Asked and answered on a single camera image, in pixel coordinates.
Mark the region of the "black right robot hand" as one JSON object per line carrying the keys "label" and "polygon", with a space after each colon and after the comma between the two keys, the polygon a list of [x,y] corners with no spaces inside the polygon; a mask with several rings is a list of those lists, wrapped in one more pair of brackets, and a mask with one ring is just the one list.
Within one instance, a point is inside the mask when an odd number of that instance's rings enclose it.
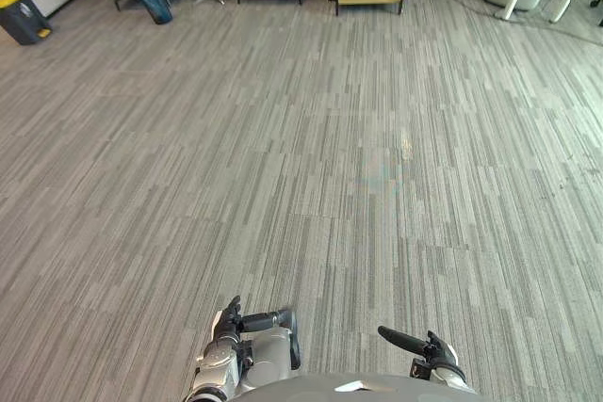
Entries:
{"label": "black right robot hand", "polygon": [[459,364],[458,356],[453,347],[431,330],[428,331],[426,340],[385,326],[379,326],[378,333],[390,344],[422,357],[431,367],[439,365],[457,367]]}

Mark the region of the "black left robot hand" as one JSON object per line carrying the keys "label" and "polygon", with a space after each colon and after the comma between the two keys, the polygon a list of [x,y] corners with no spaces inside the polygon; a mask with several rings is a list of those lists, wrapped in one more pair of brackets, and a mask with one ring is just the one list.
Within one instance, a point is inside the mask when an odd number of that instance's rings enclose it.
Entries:
{"label": "black left robot hand", "polygon": [[240,296],[236,296],[221,311],[218,322],[213,327],[212,339],[230,338],[238,342],[241,333],[267,330],[278,325],[279,322],[280,314],[278,311],[242,315],[240,313]]}

